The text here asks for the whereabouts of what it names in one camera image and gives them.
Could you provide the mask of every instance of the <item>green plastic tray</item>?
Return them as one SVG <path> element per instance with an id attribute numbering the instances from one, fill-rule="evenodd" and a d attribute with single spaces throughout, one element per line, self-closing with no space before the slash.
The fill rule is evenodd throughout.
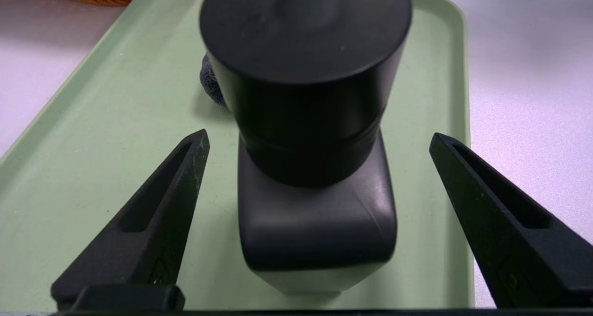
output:
<path id="1" fill-rule="evenodd" d="M 211 150 L 178 285 L 186 309 L 473 305 L 473 263 L 428 154 L 468 143 L 466 30 L 413 0 L 382 129 L 399 221 L 393 259 L 339 295 L 282 295 L 243 260 L 237 126 L 202 90 L 202 0 L 134 0 L 0 162 L 0 310 L 54 310 L 50 285 L 187 134 Z"/>

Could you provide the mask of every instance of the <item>gray knitted object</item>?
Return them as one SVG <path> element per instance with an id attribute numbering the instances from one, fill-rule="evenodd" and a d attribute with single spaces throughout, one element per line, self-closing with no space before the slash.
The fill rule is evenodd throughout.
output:
<path id="1" fill-rule="evenodd" d="M 218 86 L 218 81 L 216 81 L 216 75 L 214 75 L 214 70 L 212 69 L 212 64 L 210 64 L 208 56 L 204 56 L 202 59 L 200 83 L 204 87 L 206 94 L 212 98 L 214 103 L 226 107 L 224 98 L 222 97 L 221 88 Z"/>

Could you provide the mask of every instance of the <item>tray rim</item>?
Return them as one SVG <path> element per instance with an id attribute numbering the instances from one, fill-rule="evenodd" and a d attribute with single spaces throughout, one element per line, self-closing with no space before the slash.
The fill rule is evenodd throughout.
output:
<path id="1" fill-rule="evenodd" d="M 461 50 L 462 56 L 460 57 L 460 67 L 462 67 L 462 76 L 463 76 L 463 95 L 464 95 L 464 104 L 466 108 L 464 109 L 464 138 L 458 139 L 468 147 L 470 147 L 470 98 L 469 98 L 469 77 L 468 77 L 468 39 L 467 39 L 467 20 L 462 12 L 461 8 L 457 6 L 451 0 L 431 0 L 442 3 L 442 5 L 446 8 L 449 8 L 450 13 L 454 16 L 457 16 L 457 20 L 460 21 L 460 25 L 458 29 L 460 30 L 459 33 L 461 35 Z M 110 39 L 112 32 L 117 31 L 120 29 L 120 26 L 125 25 L 125 21 L 129 18 L 133 18 L 136 16 L 134 14 L 136 8 L 138 7 L 136 4 L 136 0 L 132 0 L 132 2 L 123 10 L 121 15 L 113 22 L 113 24 L 107 29 L 107 31 L 102 35 L 99 41 L 93 46 L 93 48 L 87 53 L 87 55 L 82 59 L 80 64 L 76 66 L 76 68 L 72 71 L 72 73 L 67 77 L 67 79 L 62 83 L 62 85 L 58 88 L 58 90 L 51 96 L 51 98 L 47 101 L 44 107 L 37 113 L 37 115 L 31 120 L 28 126 L 23 130 L 23 132 L 19 135 L 17 140 L 13 142 L 13 144 L 9 147 L 8 151 L 4 153 L 4 155 L 0 158 L 0 196 L 6 191 L 9 185 L 12 182 L 12 177 L 17 173 L 19 167 L 23 164 L 24 161 L 28 159 L 31 154 L 31 150 L 34 151 L 36 148 L 36 144 L 40 143 L 43 138 L 45 137 L 43 130 L 45 125 L 43 121 L 47 114 L 50 114 L 53 109 L 58 109 L 59 107 L 57 104 L 59 103 L 60 96 L 65 89 L 72 84 L 73 81 L 76 80 L 78 73 L 84 69 L 85 67 L 89 67 L 90 62 L 101 63 L 104 60 L 104 57 L 98 57 L 95 55 L 97 51 L 101 50 L 101 48 L 106 48 L 106 40 Z M 423 8 L 422 6 L 413 5 L 414 8 L 420 9 Z M 436 13 L 437 16 L 443 18 L 441 14 Z M 472 251 L 469 245 L 466 242 L 466 249 L 467 249 L 467 271 L 468 271 L 468 307 L 472 308 L 475 305 L 475 277 L 474 277 L 474 258 Z"/>

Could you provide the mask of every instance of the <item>white countertop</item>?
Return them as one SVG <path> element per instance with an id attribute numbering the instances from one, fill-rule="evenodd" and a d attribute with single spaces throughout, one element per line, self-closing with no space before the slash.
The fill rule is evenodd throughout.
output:
<path id="1" fill-rule="evenodd" d="M 472 148 L 593 242 L 593 3 L 452 0 L 468 22 Z M 0 155 L 123 8 L 0 0 Z M 493 307 L 476 269 L 476 307 Z"/>

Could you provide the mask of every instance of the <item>black cylinder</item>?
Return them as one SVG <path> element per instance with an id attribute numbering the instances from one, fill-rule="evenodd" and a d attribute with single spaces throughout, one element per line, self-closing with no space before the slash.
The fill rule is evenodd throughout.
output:
<path id="1" fill-rule="evenodd" d="M 205 0 L 202 38 L 258 168 L 299 187 L 356 171 L 410 21 L 411 0 Z"/>

